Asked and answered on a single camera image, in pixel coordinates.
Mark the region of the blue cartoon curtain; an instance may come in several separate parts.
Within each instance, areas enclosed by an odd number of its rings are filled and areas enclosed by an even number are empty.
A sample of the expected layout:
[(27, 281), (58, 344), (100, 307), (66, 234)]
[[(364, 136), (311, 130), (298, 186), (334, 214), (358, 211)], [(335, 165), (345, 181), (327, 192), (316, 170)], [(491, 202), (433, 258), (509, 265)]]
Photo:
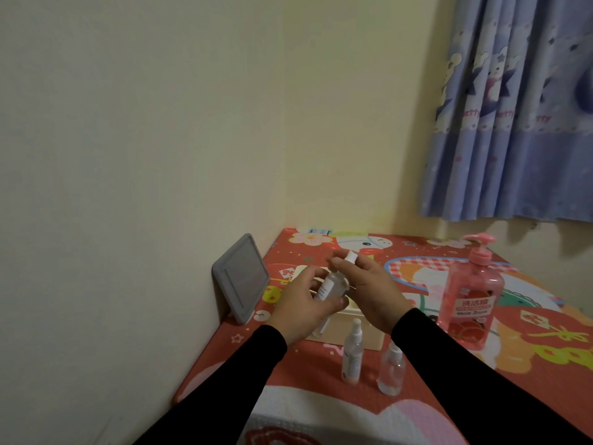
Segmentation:
[(457, 0), (419, 205), (593, 224), (593, 0)]

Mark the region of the tall white-label spray bottle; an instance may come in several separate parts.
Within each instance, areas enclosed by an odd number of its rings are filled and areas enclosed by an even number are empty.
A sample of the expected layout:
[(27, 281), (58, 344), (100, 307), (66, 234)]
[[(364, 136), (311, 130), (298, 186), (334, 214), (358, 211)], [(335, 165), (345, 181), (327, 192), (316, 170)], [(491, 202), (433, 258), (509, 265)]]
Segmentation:
[(351, 330), (345, 339), (342, 355), (341, 375), (343, 381), (348, 384), (358, 384), (362, 369), (362, 358), (364, 355), (362, 322), (355, 318), (351, 324)]

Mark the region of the grey framed tablet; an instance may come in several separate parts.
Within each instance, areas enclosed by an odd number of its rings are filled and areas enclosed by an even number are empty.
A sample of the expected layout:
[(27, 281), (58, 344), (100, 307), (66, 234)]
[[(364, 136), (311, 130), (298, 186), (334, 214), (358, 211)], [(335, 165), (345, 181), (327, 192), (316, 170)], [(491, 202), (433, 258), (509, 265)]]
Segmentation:
[(271, 277), (253, 236), (244, 234), (214, 264), (212, 274), (238, 324), (247, 324)]

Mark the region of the person's right forearm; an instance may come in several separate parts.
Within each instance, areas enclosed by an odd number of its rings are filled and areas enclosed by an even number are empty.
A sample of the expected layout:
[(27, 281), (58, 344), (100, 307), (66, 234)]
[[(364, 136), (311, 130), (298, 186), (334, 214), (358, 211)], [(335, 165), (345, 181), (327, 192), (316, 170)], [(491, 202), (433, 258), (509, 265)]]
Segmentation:
[(393, 342), (470, 445), (593, 445), (542, 401), (476, 358), (417, 308)]

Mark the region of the person's left forearm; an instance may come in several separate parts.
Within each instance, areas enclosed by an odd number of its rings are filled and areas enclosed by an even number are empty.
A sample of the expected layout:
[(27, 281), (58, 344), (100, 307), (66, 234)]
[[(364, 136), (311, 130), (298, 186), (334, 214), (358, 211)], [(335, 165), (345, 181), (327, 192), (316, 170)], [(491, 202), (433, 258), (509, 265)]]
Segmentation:
[(133, 445), (235, 445), (288, 343), (269, 324), (259, 327), (200, 386)]

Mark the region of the clear labelled spray bottle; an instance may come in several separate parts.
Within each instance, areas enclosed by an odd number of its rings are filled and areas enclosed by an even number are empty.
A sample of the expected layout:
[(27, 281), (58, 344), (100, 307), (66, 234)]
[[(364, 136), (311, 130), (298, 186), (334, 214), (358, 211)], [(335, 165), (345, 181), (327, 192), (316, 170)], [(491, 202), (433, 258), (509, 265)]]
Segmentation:
[[(330, 272), (328, 277), (323, 280), (319, 290), (314, 296), (314, 300), (323, 301), (326, 299), (347, 299), (347, 292), (349, 291), (349, 283), (346, 277), (339, 272)], [(314, 330), (311, 337), (319, 339), (324, 333), (329, 324), (333, 314), (327, 316)]]

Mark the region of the red cartoon tablecloth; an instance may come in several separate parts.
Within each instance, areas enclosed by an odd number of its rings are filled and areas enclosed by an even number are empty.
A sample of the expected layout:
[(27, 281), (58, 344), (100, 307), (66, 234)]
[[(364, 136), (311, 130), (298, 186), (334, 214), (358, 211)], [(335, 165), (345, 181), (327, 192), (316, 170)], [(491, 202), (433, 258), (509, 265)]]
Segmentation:
[[(412, 306), (439, 313), (449, 266), (475, 243), (369, 232), (287, 228), (263, 261), (271, 280), (244, 325), (224, 321), (174, 395), (176, 404), (268, 320), (286, 285), (334, 248), (384, 265)], [(485, 347), (472, 354), (593, 437), (593, 320), (497, 254), (505, 280)], [(376, 384), (383, 354), (365, 350), (360, 381), (342, 380), (343, 346), (302, 341), (276, 366), (238, 441), (244, 445), (464, 445), (417, 372), (406, 363), (397, 397)]]

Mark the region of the person's left hand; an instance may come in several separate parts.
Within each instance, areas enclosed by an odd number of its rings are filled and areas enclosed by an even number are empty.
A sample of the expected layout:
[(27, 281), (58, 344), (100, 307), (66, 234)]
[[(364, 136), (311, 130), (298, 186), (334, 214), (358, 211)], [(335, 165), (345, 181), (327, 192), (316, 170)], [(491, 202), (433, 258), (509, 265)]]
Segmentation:
[(316, 300), (313, 292), (321, 286), (321, 279), (329, 271), (318, 266), (308, 266), (284, 289), (266, 326), (275, 329), (291, 346), (309, 336), (323, 321), (316, 318)]

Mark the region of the small clear spray bottle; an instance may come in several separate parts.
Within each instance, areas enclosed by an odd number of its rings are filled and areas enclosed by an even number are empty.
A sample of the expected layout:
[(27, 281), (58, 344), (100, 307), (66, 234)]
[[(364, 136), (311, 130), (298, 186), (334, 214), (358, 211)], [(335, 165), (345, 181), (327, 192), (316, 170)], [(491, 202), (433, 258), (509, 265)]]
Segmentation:
[(397, 397), (403, 387), (406, 361), (403, 351), (393, 342), (383, 354), (376, 384), (381, 393)]

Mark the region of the beige rectangular box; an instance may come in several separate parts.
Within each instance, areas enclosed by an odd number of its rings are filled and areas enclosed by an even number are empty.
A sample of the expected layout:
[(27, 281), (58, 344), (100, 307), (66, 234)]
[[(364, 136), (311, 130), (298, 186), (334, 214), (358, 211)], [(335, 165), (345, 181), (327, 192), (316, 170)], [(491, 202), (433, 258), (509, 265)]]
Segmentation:
[(354, 319), (360, 319), (361, 321), (364, 348), (371, 351), (381, 351), (385, 334), (367, 321), (359, 307), (351, 299), (347, 308), (330, 318), (323, 334), (319, 335), (317, 332), (314, 332), (307, 337), (307, 340), (310, 342), (343, 346), (351, 331), (352, 321)]

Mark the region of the pink pump soap bottle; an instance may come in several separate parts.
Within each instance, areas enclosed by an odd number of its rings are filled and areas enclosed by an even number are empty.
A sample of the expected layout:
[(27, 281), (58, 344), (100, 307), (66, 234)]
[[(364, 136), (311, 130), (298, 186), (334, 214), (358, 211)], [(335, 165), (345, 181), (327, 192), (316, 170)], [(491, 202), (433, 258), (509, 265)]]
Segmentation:
[(488, 245), (496, 239), (485, 232), (464, 236), (478, 242), (465, 261), (449, 266), (437, 325), (469, 351), (486, 344), (497, 305), (505, 287), (501, 274), (492, 267)]

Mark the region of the person's right hand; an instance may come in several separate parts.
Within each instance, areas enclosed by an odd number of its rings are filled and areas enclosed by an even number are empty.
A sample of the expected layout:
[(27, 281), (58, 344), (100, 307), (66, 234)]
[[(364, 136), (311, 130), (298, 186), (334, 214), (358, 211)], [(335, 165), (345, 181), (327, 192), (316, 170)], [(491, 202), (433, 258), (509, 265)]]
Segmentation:
[[(347, 250), (334, 250), (332, 257), (345, 257)], [(376, 329), (391, 334), (397, 322), (413, 307), (403, 296), (390, 274), (376, 261), (358, 255), (358, 284), (347, 296), (352, 299)]]

